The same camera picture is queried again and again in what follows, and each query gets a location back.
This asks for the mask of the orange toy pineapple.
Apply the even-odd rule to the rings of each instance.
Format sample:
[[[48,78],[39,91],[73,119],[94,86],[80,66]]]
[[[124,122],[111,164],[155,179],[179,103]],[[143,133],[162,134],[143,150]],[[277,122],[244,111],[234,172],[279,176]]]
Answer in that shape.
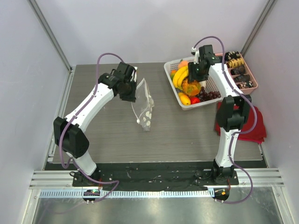
[[[184,79],[182,82],[182,90],[184,94],[189,97],[194,97],[201,91],[201,84],[198,81],[188,82],[188,79]]]

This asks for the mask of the clear spotted zip bag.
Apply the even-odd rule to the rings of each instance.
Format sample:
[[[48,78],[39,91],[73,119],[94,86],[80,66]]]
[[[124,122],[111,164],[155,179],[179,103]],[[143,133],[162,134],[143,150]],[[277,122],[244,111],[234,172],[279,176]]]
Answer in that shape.
[[[141,125],[144,131],[150,131],[154,100],[145,78],[137,85],[135,93],[136,101],[131,103],[137,124]]]

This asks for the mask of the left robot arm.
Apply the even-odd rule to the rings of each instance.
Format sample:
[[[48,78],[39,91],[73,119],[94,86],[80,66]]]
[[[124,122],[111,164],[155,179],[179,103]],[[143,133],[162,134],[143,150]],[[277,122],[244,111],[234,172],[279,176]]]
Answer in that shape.
[[[53,122],[55,144],[59,152],[69,156],[68,162],[61,162],[67,168],[72,162],[83,175],[89,186],[100,180],[100,170],[92,160],[85,132],[98,112],[114,97],[135,102],[137,68],[120,62],[110,73],[96,75],[96,83],[87,97],[65,118],[57,117]]]

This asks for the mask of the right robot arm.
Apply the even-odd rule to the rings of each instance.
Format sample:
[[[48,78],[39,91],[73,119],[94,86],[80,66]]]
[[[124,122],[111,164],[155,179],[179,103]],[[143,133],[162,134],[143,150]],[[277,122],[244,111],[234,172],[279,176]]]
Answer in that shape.
[[[243,95],[231,77],[224,59],[216,56],[212,45],[192,48],[194,61],[188,64],[188,81],[206,81],[211,77],[216,84],[222,102],[216,113],[221,137],[218,153],[213,161],[211,179],[222,184],[234,175],[234,154],[237,138],[247,123],[251,97]]]

